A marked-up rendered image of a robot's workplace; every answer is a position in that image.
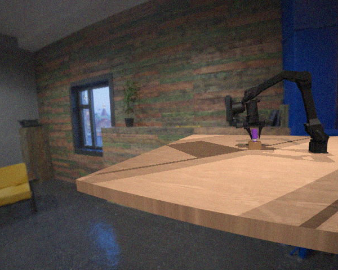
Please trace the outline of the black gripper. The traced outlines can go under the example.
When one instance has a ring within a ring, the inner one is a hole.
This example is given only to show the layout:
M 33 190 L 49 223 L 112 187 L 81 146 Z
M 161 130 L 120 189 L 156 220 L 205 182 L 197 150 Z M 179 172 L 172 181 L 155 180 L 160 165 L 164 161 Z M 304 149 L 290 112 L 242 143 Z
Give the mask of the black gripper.
M 247 121 L 248 123 L 237 123 L 236 124 L 236 128 L 242 128 L 244 127 L 244 129 L 246 129 L 252 139 L 252 134 L 251 134 L 251 131 L 250 131 L 250 127 L 249 125 L 259 125 L 259 139 L 260 139 L 260 135 L 261 135 L 261 130 L 263 127 L 265 127 L 264 125 L 271 125 L 273 124 L 273 120 L 272 119 L 267 119 L 267 120 L 264 120 L 264 121 L 259 121 L 259 113 L 258 113 L 258 110 L 256 111 L 250 111 L 250 112 L 247 112 Z M 255 124 L 255 122 L 257 122 Z M 252 123 L 252 124 L 250 124 Z

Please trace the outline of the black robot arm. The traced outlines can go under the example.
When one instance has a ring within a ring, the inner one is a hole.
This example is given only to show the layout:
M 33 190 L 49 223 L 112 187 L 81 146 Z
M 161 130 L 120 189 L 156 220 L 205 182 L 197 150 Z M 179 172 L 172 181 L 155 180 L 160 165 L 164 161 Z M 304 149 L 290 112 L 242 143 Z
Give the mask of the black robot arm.
M 308 71 L 300 72 L 284 70 L 281 71 L 279 74 L 273 76 L 272 78 L 268 79 L 266 82 L 245 90 L 243 100 L 232 103 L 233 114 L 244 113 L 245 110 L 247 112 L 258 110 L 257 102 L 260 102 L 260 100 L 257 98 L 255 100 L 251 99 L 255 98 L 262 91 L 268 89 L 269 87 L 284 79 L 290 82 L 295 82 L 302 94 L 307 118 L 306 124 L 304 124 L 304 131 L 307 131 L 307 134 L 309 134 L 312 138 L 309 142 L 309 151 L 313 153 L 328 154 L 327 144 L 329 136 L 324 132 L 321 122 L 317 117 L 311 88 L 312 75 Z M 246 103 L 249 100 L 251 101 L 249 103 Z M 246 109 L 244 106 L 245 104 Z

